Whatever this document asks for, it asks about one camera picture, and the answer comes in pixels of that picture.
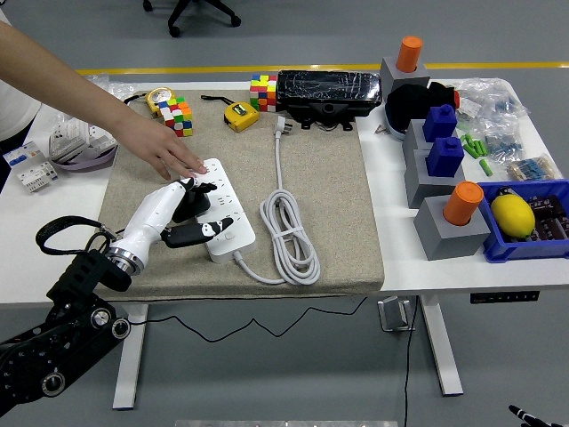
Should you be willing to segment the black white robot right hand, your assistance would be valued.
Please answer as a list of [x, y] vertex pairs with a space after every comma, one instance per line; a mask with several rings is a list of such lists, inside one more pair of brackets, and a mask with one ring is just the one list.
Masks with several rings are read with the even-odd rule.
[[523, 409], [516, 407], [514, 405], [509, 405], [509, 411], [515, 415], [519, 420], [522, 421], [524, 426], [528, 427], [550, 427], [550, 424], [542, 421], [542, 419], [531, 415], [524, 411]]

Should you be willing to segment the person's hand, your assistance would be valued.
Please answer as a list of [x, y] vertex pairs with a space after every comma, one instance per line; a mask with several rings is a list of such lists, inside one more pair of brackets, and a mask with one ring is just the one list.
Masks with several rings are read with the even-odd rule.
[[145, 117], [133, 121], [126, 127], [126, 134], [116, 138], [165, 180], [170, 180], [172, 173], [183, 178], [206, 173], [204, 161], [183, 143], [174, 130]]

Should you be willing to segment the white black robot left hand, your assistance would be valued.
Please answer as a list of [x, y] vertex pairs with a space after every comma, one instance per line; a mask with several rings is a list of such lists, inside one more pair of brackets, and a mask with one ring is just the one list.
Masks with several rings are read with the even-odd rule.
[[[130, 276], [148, 265], [149, 249], [159, 241], [170, 248], [201, 245], [230, 227], [230, 217], [216, 222], [181, 224], [181, 214], [190, 216], [209, 209], [204, 195], [216, 186], [187, 178], [168, 184], [144, 197], [126, 226], [123, 236], [110, 245], [106, 256]], [[170, 222], [179, 225], [170, 227]]]

